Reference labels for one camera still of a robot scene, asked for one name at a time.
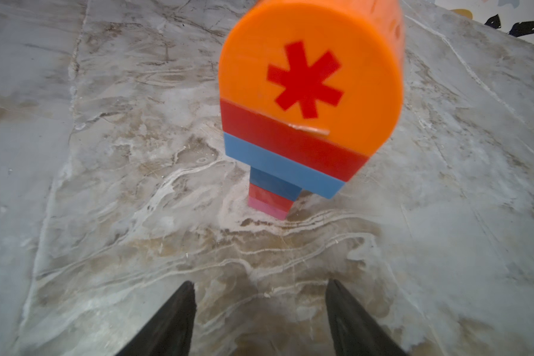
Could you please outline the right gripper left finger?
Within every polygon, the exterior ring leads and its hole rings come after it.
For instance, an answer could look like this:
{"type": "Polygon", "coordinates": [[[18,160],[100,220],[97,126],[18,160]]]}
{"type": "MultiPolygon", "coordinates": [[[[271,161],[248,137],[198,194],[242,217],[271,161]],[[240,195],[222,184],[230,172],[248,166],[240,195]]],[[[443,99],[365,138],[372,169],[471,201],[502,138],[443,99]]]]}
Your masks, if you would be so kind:
{"type": "Polygon", "coordinates": [[[188,355],[196,311],[194,284],[185,281],[117,356],[188,355]]]}

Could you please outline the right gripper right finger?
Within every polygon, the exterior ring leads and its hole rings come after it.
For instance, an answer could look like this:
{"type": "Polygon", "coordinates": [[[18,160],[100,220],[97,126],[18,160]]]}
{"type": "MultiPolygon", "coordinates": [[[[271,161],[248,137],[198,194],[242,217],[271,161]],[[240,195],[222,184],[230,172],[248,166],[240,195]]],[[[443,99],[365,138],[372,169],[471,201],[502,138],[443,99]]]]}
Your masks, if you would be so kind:
{"type": "Polygon", "coordinates": [[[325,301],[337,356],[407,355],[339,280],[328,281],[325,301]]]}

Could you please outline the pink square lego brick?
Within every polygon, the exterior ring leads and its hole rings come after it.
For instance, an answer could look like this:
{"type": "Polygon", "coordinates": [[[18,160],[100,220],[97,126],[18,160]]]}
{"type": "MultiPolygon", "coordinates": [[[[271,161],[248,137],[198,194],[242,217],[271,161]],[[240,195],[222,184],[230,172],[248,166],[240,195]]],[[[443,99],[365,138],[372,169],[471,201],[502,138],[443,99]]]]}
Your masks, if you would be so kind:
{"type": "Polygon", "coordinates": [[[264,203],[263,201],[261,200],[258,200],[258,199],[255,199],[251,196],[249,196],[248,198],[248,205],[253,208],[253,209],[256,209],[260,212],[263,212],[271,217],[274,217],[276,219],[279,219],[279,220],[284,220],[286,219],[287,217],[287,214],[288,212],[284,211],[284,210],[281,210],[279,208],[276,208],[274,206],[270,206],[269,204],[267,203],[264,203]]]}

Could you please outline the red square lego brick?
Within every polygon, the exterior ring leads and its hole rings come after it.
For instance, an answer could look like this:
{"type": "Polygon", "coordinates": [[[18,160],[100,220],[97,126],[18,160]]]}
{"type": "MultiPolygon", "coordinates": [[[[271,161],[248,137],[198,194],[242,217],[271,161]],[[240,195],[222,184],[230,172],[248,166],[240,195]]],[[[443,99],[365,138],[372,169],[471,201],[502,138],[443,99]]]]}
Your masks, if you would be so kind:
{"type": "Polygon", "coordinates": [[[255,198],[255,200],[259,200],[273,208],[287,212],[295,202],[294,200],[281,197],[254,184],[250,185],[249,194],[251,197],[255,198]]]}

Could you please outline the dark blue square lego brick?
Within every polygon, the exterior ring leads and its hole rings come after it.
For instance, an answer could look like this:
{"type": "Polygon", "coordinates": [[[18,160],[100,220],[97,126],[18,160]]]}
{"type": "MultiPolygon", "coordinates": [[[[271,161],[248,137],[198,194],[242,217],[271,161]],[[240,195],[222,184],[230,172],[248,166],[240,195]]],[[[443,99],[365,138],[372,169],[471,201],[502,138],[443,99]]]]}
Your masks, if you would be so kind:
{"type": "Polygon", "coordinates": [[[254,167],[251,167],[250,183],[291,201],[298,199],[302,191],[301,187],[254,167]]]}

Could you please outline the light blue long lego brick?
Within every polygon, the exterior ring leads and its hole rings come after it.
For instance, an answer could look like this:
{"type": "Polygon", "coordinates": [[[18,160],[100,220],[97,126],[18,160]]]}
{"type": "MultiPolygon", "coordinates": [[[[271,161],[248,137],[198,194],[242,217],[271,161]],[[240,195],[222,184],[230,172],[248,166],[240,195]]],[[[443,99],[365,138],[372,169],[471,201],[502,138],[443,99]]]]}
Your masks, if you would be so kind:
{"type": "Polygon", "coordinates": [[[229,133],[223,135],[227,156],[311,193],[332,199],[346,184],[342,180],[296,163],[229,133]]]}

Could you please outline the red long lego brick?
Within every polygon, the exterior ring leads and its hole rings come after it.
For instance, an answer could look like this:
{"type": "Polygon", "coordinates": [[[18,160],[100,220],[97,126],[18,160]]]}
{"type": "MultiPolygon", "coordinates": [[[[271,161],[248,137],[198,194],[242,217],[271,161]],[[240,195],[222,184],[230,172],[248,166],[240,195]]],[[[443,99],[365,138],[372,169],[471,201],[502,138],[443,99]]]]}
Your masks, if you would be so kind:
{"type": "Polygon", "coordinates": [[[350,181],[369,161],[363,154],[224,99],[220,111],[225,133],[341,181],[350,181]]]}

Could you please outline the orange round lego piece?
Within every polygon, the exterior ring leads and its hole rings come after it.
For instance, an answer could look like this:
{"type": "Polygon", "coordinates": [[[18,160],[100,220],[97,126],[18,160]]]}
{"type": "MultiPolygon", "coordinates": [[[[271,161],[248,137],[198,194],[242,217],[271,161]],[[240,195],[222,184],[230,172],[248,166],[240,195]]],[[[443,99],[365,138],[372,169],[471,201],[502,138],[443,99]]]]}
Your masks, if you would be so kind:
{"type": "Polygon", "coordinates": [[[220,98],[370,157],[403,103],[398,1],[259,1],[228,34],[220,98]]]}

